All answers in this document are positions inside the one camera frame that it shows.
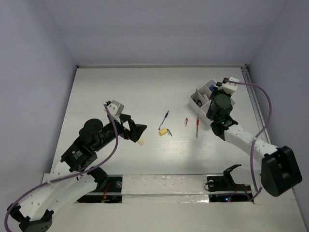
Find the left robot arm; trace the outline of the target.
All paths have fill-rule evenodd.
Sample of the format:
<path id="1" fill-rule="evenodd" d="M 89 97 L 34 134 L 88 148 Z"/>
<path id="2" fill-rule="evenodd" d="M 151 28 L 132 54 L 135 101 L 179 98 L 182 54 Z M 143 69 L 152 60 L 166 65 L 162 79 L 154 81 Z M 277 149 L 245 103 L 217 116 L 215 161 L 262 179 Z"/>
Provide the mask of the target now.
<path id="1" fill-rule="evenodd" d="M 23 232 L 45 232 L 61 209 L 89 192 L 107 187 L 109 177 L 101 166 L 117 148 L 114 147 L 101 163 L 93 165 L 98 158 L 97 152 L 111 142 L 118 145 L 120 138 L 136 143 L 147 128 L 136 124 L 130 115 L 108 114 L 107 117 L 109 123 L 106 125 L 96 118 L 86 121 L 46 181 L 28 190 L 7 208 L 4 219 L 6 231 L 10 230 L 8 219 L 12 218 Z"/>

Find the blue pen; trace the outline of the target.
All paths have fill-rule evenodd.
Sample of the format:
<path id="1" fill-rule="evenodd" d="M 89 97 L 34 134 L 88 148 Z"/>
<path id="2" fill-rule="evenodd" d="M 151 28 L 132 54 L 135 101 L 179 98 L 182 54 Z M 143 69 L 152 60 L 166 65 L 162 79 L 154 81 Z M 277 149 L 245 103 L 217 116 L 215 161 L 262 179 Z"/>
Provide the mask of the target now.
<path id="1" fill-rule="evenodd" d="M 165 114 L 165 116 L 164 116 L 164 118 L 163 118 L 163 120 L 162 120 L 162 122 L 161 122 L 161 124 L 160 124 L 160 126 L 158 128 L 158 130 L 161 130 L 161 128 L 162 128 L 166 118 L 168 117 L 168 115 L 169 115 L 169 110 L 166 112 L 166 114 Z"/>

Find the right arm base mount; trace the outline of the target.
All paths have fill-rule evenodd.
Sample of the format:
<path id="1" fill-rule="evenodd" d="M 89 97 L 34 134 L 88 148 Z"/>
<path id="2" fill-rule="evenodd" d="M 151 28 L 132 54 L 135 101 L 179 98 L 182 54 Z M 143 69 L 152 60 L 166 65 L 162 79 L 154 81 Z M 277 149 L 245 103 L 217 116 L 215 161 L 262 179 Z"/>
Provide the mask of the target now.
<path id="1" fill-rule="evenodd" d="M 225 169 L 222 174 L 207 176 L 204 189 L 209 192 L 210 203 L 253 201 L 251 186 L 235 183 L 231 175 L 231 172 L 240 166 L 241 164 L 234 164 Z"/>

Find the yellow binder clip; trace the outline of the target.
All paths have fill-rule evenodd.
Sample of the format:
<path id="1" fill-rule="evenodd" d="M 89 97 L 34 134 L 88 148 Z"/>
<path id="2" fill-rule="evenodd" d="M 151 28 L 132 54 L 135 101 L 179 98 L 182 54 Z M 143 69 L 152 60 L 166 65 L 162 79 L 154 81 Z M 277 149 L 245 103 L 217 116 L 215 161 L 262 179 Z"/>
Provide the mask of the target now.
<path id="1" fill-rule="evenodd" d="M 163 128 L 163 129 L 161 129 L 160 131 L 159 131 L 159 135 L 160 136 L 163 136 L 163 135 L 165 135 L 165 134 L 167 134 L 168 133 L 168 129 L 167 128 Z"/>

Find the black handled scissors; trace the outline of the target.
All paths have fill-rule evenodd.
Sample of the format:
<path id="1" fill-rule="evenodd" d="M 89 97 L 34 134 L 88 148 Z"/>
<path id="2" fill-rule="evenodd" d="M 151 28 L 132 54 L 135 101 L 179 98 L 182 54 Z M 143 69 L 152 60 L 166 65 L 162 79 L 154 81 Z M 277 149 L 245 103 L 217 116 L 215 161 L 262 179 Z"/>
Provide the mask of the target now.
<path id="1" fill-rule="evenodd" d="M 201 106 L 202 106 L 202 102 L 201 102 L 201 100 L 199 99 L 199 95 L 198 95 L 198 90 L 197 90 L 197 89 L 196 89 L 196 92 L 195 92 L 194 102 L 196 103 L 196 105 L 197 105 L 198 107 L 201 107 Z"/>

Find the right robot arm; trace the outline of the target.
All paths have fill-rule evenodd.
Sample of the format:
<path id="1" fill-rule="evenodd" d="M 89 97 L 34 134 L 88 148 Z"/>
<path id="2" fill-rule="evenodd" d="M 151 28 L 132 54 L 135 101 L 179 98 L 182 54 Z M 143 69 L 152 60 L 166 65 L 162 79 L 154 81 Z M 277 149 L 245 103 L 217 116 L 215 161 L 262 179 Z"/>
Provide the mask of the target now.
<path id="1" fill-rule="evenodd" d="M 255 194 L 259 195 L 264 189 L 271 196 L 278 197 L 302 182 L 301 171 L 291 148 L 278 147 L 258 138 L 268 122 L 256 135 L 252 135 L 231 117 L 231 97 L 241 84 L 232 78 L 217 82 L 206 117 L 211 121 L 211 129 L 216 136 L 249 155 Z"/>

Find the yellow white glue stick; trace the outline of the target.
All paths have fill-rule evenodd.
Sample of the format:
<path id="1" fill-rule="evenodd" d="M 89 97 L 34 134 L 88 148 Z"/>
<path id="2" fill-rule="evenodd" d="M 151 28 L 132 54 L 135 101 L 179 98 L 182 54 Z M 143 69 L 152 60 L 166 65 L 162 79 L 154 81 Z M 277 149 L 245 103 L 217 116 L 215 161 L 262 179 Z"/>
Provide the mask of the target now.
<path id="1" fill-rule="evenodd" d="M 139 145 L 143 146 L 145 142 L 144 142 L 144 140 L 143 140 L 142 138 L 140 138 L 140 139 L 137 141 L 137 143 L 138 143 Z"/>

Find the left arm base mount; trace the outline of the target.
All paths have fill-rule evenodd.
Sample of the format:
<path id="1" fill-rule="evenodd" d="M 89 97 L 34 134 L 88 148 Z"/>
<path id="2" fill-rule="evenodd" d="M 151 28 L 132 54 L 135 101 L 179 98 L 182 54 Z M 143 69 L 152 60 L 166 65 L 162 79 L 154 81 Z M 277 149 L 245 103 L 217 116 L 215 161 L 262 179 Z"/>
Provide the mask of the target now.
<path id="1" fill-rule="evenodd" d="M 109 176 L 100 167 L 87 172 L 94 178 L 96 188 L 77 200 L 78 203 L 121 203 L 122 175 Z"/>

